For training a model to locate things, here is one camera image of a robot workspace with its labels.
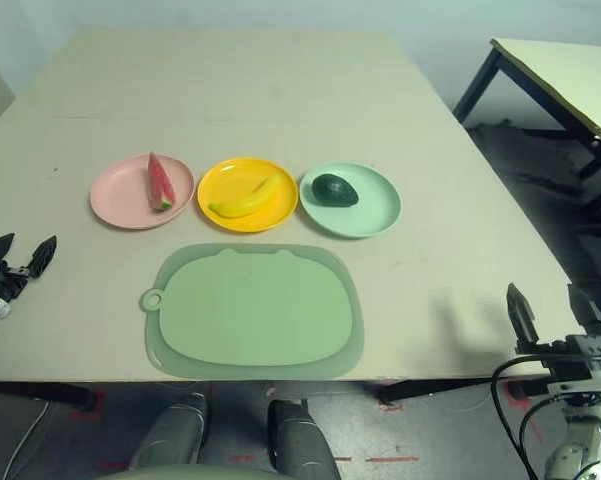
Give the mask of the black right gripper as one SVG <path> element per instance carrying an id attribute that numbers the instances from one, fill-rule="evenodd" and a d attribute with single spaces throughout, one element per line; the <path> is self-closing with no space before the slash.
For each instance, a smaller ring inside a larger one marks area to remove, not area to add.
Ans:
<path id="1" fill-rule="evenodd" d="M 506 302 L 517 337 L 515 351 L 536 356 L 555 382 L 601 378 L 601 311 L 590 296 L 574 284 L 568 285 L 568 295 L 571 310 L 588 335 L 568 335 L 564 340 L 540 344 L 533 325 L 535 316 L 526 297 L 514 283 L 508 285 Z"/>

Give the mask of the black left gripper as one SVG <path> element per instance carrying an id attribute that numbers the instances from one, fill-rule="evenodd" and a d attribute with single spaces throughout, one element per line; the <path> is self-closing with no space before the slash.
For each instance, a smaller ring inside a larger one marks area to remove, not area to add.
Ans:
<path id="1" fill-rule="evenodd" d="M 9 233 L 0 237 L 0 265 L 9 252 L 15 234 Z M 29 276 L 39 278 L 54 257 L 57 247 L 57 237 L 51 236 L 38 245 L 34 251 L 29 270 L 26 268 L 0 267 L 0 298 L 14 300 L 25 289 Z"/>

